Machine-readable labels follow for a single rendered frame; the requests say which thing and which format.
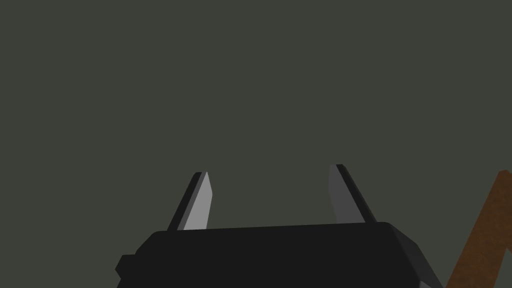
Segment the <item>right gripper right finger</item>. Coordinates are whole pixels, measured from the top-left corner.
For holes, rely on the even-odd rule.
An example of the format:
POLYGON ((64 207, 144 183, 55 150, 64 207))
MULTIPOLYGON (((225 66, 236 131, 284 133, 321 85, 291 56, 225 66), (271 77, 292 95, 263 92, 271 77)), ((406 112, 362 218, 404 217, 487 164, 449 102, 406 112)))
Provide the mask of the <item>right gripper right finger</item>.
POLYGON ((331 164, 328 194, 337 224, 376 223, 377 220, 343 164, 331 164))

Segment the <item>brown wooden furniture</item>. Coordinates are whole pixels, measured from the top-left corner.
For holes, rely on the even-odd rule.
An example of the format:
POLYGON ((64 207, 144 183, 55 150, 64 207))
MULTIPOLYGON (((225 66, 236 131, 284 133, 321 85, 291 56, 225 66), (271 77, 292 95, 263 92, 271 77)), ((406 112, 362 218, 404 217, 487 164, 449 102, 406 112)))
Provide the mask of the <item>brown wooden furniture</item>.
POLYGON ((499 171, 445 288, 494 288, 512 253, 512 173, 499 171))

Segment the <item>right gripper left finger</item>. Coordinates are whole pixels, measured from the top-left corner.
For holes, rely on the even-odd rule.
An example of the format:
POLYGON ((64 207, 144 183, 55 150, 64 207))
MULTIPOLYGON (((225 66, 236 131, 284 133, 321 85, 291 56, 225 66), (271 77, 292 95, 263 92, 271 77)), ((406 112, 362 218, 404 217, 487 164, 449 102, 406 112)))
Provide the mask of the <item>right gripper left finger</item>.
POLYGON ((194 173, 167 230, 205 230, 212 199, 213 190, 208 172, 194 173))

